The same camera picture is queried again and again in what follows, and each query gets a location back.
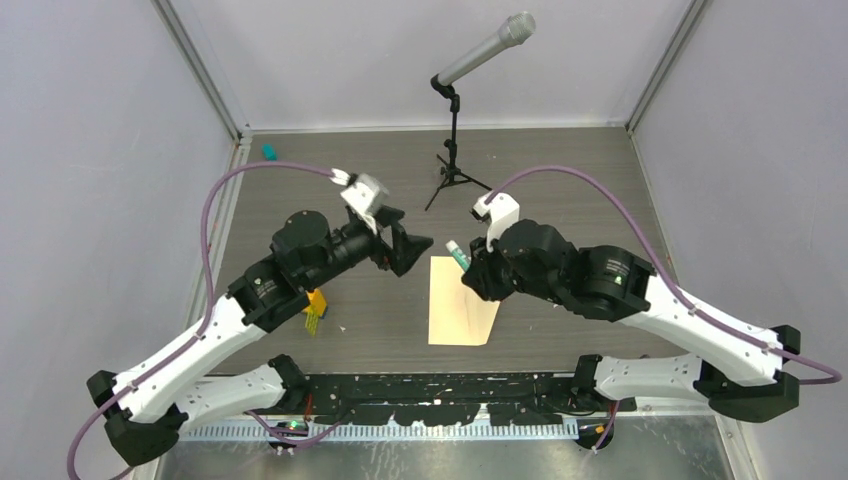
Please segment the green white glue stick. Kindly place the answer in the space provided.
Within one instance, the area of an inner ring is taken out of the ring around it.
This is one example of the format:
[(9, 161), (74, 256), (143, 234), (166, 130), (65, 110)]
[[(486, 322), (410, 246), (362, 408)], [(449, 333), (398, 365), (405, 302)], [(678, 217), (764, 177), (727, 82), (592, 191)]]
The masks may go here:
[(462, 269), (462, 271), (466, 272), (471, 266), (471, 259), (462, 250), (460, 245), (454, 240), (449, 240), (445, 244), (445, 247), (447, 248), (448, 252), (450, 253), (451, 257), (454, 259), (454, 261)]

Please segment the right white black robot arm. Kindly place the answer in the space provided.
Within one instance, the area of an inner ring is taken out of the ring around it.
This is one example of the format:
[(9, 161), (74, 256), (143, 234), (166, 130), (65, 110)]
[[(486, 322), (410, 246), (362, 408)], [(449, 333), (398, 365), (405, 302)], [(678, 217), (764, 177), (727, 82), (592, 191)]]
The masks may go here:
[(654, 266), (620, 247), (577, 248), (552, 226), (520, 220), (497, 240), (469, 244), (462, 282), (481, 299), (522, 293), (587, 320), (638, 328), (683, 349), (666, 358), (580, 356), (571, 397), (584, 410), (633, 397), (692, 400), (748, 423), (764, 423), (798, 407), (800, 381), (784, 359), (735, 337), (800, 348), (797, 329), (759, 328), (714, 307), (693, 311), (676, 298)]

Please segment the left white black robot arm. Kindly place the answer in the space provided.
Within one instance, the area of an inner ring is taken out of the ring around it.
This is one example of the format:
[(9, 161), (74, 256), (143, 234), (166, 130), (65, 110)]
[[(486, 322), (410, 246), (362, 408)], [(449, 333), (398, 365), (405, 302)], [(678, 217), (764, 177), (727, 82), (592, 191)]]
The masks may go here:
[(300, 315), (309, 293), (359, 263), (370, 260), (401, 277), (434, 244), (406, 232), (402, 210), (380, 208), (375, 225), (352, 209), (347, 214), (337, 229), (317, 211), (292, 214), (272, 236), (270, 255), (249, 266), (196, 324), (137, 366), (88, 379), (110, 444), (129, 466), (162, 456), (181, 435), (230, 415), (275, 407), (293, 414), (305, 405), (309, 381), (284, 354), (238, 376), (200, 380)]

